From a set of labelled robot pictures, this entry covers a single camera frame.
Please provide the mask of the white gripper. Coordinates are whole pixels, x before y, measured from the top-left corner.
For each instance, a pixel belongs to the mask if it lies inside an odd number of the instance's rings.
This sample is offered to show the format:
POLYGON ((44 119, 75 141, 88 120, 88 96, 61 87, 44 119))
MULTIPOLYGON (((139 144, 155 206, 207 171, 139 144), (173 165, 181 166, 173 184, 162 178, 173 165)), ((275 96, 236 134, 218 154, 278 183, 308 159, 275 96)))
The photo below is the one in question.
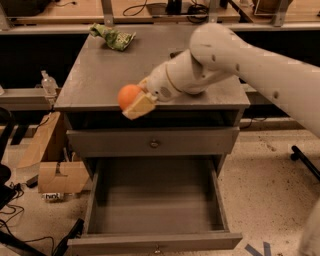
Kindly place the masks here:
POLYGON ((157 99, 167 102, 181 94, 181 91, 176 89, 169 79, 167 63, 157 66, 148 77, 138 83, 138 86, 144 92, 140 92, 122 111, 122 114, 130 120, 135 120, 153 111, 157 99))

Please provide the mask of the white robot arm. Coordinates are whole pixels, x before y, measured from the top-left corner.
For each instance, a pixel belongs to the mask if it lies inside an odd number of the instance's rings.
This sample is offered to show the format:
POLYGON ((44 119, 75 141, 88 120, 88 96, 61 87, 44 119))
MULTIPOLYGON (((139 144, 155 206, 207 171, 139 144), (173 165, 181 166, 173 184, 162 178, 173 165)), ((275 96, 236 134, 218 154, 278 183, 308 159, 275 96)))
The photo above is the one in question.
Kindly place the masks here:
POLYGON ((197 27, 186 50, 139 83, 122 87, 118 104, 134 120, 153 111, 157 102, 198 94, 232 75, 320 136, 320 68, 255 47, 217 23, 197 27))

